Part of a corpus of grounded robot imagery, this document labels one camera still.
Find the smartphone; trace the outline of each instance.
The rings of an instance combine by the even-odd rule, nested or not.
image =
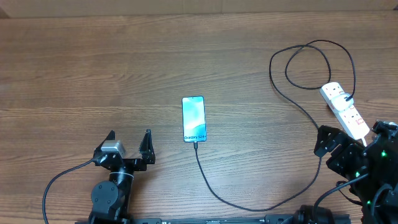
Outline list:
[[[205,98],[182,98],[182,124],[185,142],[206,141]]]

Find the phone screen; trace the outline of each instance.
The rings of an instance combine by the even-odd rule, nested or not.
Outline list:
[[[185,142],[206,141],[205,99],[203,96],[182,98],[182,123]]]

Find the black cable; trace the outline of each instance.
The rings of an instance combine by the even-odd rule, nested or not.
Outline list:
[[[355,178],[355,179],[353,179],[353,180],[350,180],[350,181],[348,181],[348,182],[345,182],[345,183],[343,183],[343,184],[341,184],[341,185],[339,185],[339,186],[337,186],[337,187],[335,187],[335,188],[333,188],[333,189],[330,189],[330,190],[328,190],[326,193],[324,193],[323,195],[321,195],[321,197],[319,197],[318,200],[314,203],[313,208],[312,208],[312,217],[313,217],[315,223],[318,223],[318,218],[317,218],[317,216],[315,215],[315,214],[317,214],[318,206],[319,206],[319,204],[321,203],[321,201],[322,201],[325,197],[331,195],[332,193],[336,192],[337,190],[342,189],[343,187],[347,187],[347,186],[350,185],[350,184],[353,184],[353,183],[355,183],[355,182],[358,182],[358,181],[362,180],[363,178],[367,177],[368,175],[369,175],[369,174],[364,174],[364,175],[362,175],[362,176],[359,176],[359,177],[357,177],[357,178]]]
[[[312,44],[312,43],[314,43],[314,42],[329,42],[329,43],[335,44],[335,45],[341,47],[341,48],[348,54],[348,57],[349,57],[349,59],[351,60],[351,64],[352,64],[352,66],[353,66],[353,75],[354,75],[354,88],[353,88],[353,93],[346,99],[346,101],[349,101],[349,100],[354,96],[354,93],[355,93],[356,75],[355,75],[354,60],[353,60],[351,54],[348,52],[347,49],[345,49],[342,45],[337,44],[336,42],[333,42],[333,41],[330,41],[330,40],[313,40],[313,41],[311,41],[311,42],[309,42],[309,43],[307,43],[307,44],[305,44],[305,45],[295,45],[295,46],[287,47],[287,48],[285,48],[285,49],[282,49],[282,50],[280,50],[280,51],[274,53],[274,54],[272,55],[270,61],[269,61],[269,78],[270,78],[271,83],[272,83],[272,86],[274,86],[275,90],[276,90],[281,96],[283,96],[286,100],[289,100],[289,101],[290,101],[291,103],[293,103],[295,106],[297,106],[298,108],[300,108],[300,110],[302,110],[302,111],[305,113],[305,115],[307,115],[307,117],[310,119],[310,121],[313,123],[314,127],[316,127],[316,129],[318,129],[318,128],[319,128],[318,124],[317,124],[317,123],[315,122],[315,120],[305,111],[304,108],[302,108],[298,103],[296,103],[295,101],[291,100],[289,97],[285,96],[282,92],[279,91],[279,89],[276,87],[276,85],[275,85],[275,83],[274,83],[274,80],[272,79],[272,72],[271,72],[272,59],[273,59],[277,54],[279,54],[279,53],[281,53],[281,52],[284,52],[284,51],[286,51],[286,50],[289,50],[289,49],[300,48],[300,49],[298,49],[298,50],[291,56],[291,58],[290,58],[289,61],[287,62],[287,65],[286,65],[286,67],[285,67],[285,76],[286,76],[286,79],[287,79],[293,86],[296,86],[296,87],[299,87],[299,88],[302,88],[302,89],[306,89],[306,90],[316,90],[316,89],[320,89],[322,86],[318,86],[318,87],[305,87],[305,86],[297,85],[297,84],[295,84],[294,82],[292,82],[292,81],[289,79],[288,75],[287,75],[287,67],[289,66],[290,61],[291,61],[303,48],[305,48],[305,47],[310,47],[310,48],[313,48],[313,49],[319,51],[319,52],[322,54],[323,58],[325,59],[326,64],[328,65],[329,77],[328,77],[327,83],[329,83],[330,80],[331,80],[331,68],[330,68],[329,61],[328,61],[326,55],[325,55],[319,48],[310,45],[310,44]],[[223,203],[226,203],[227,205],[230,205],[230,206],[232,206],[232,207],[239,208],[239,209],[246,210],[246,211],[250,211],[250,212],[266,212],[266,211],[272,210],[272,209],[278,207],[279,205],[282,205],[283,203],[288,202],[289,200],[292,200],[293,198],[299,196],[300,194],[302,194],[303,192],[305,192],[308,188],[310,188],[311,185],[316,181],[316,179],[317,179],[317,177],[318,177],[318,174],[319,174],[319,171],[320,171],[320,169],[321,169],[321,164],[322,164],[322,158],[319,158],[319,164],[318,164],[317,173],[315,174],[313,180],[312,180],[303,190],[301,190],[299,193],[297,193],[297,194],[295,194],[295,195],[293,195],[293,196],[291,196],[291,197],[289,197],[289,198],[287,198],[287,199],[285,199],[285,200],[279,202],[278,204],[276,204],[276,205],[274,205],[274,206],[271,206],[271,207],[269,207],[269,208],[265,208],[265,209],[250,209],[250,208],[244,208],[244,207],[241,207],[241,206],[239,206],[239,205],[235,205],[235,204],[233,204],[233,203],[227,202],[227,201],[225,201],[224,199],[220,198],[216,193],[214,193],[214,191],[213,191],[213,189],[211,189],[211,187],[210,187],[210,185],[209,185],[209,183],[208,183],[208,181],[207,181],[207,179],[206,179],[206,176],[205,176],[205,174],[204,174],[204,172],[203,172],[203,169],[201,168],[201,165],[200,165],[200,161],[199,161],[199,158],[198,158],[198,143],[197,143],[197,142],[193,143],[193,146],[194,146],[194,148],[195,148],[195,154],[196,154],[196,157],[197,157],[197,162],[198,162],[198,165],[199,165],[200,172],[201,172],[201,174],[202,174],[202,176],[203,176],[203,178],[204,178],[204,180],[205,180],[205,182],[206,182],[206,185],[207,185],[207,187],[209,188],[210,192],[211,192],[218,200],[222,201]]]
[[[391,185],[389,184],[384,184],[377,190],[376,194],[374,194],[373,200],[372,200],[372,205],[371,205],[371,215],[374,216],[374,207],[376,206],[376,202],[380,197],[380,194],[385,191],[385,190],[392,190]]]
[[[344,184],[344,183],[347,183],[347,181],[338,181],[337,183],[336,183],[336,187],[338,187],[340,184]],[[355,205],[360,205],[360,206],[362,206],[362,202],[360,202],[360,201],[357,201],[357,200],[353,200],[353,199],[351,199],[351,198],[349,198],[349,197],[347,197],[341,190],[339,190],[340,191],[340,193],[344,196],[344,198],[346,198],[349,202],[351,202],[351,203],[353,203],[353,204],[355,204]]]
[[[65,170],[65,171],[61,172],[60,174],[56,175],[56,176],[49,182],[49,184],[47,185],[47,187],[46,187],[45,190],[44,190],[43,202],[42,202],[43,219],[44,219],[44,223],[45,223],[45,224],[49,224],[49,221],[47,220],[47,214],[45,213],[45,198],[46,198],[46,196],[47,196],[47,193],[49,192],[49,189],[50,189],[52,183],[53,183],[55,180],[57,180],[60,176],[62,176],[63,174],[67,174],[67,173],[69,173],[69,172],[71,172],[71,171],[74,171],[74,170],[77,170],[77,169],[82,168],[82,167],[84,167],[84,166],[87,166],[87,165],[90,164],[91,162],[93,162],[92,159],[90,159],[89,161],[87,161],[87,162],[85,162],[85,163],[83,163],[83,164],[80,164],[80,165],[78,165],[78,166],[76,166],[76,167],[74,167],[74,168]]]

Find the wooden table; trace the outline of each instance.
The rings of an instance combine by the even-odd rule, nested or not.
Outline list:
[[[43,223],[50,179],[90,159],[111,129],[128,156],[138,156],[145,129],[153,132],[156,165],[134,181],[137,218],[261,217],[313,204],[342,179],[327,169],[329,155],[312,187],[272,211],[245,212],[215,199],[193,146],[183,142],[181,98],[206,99],[208,140],[199,157],[215,192],[245,207],[270,207],[304,188],[318,164],[313,124],[271,86],[271,55],[314,39],[341,43],[356,64],[355,104],[367,124],[397,121],[397,23],[393,11],[0,20],[0,223]],[[332,81],[351,92],[344,51],[316,45],[330,60]],[[285,79],[292,53],[274,59],[277,86],[318,124],[341,128],[317,90]],[[298,55],[289,74],[299,85],[327,80],[314,50]],[[94,165],[59,178],[47,197],[50,223],[86,219],[91,190],[106,179]],[[354,222],[362,216],[340,194],[321,206]]]

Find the white charger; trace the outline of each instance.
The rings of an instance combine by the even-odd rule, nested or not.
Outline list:
[[[362,139],[363,144],[366,146],[364,137],[369,133],[370,129],[355,108],[354,99],[346,100],[350,94],[345,93],[337,82],[323,85],[320,88],[320,93],[346,133],[355,140]]]

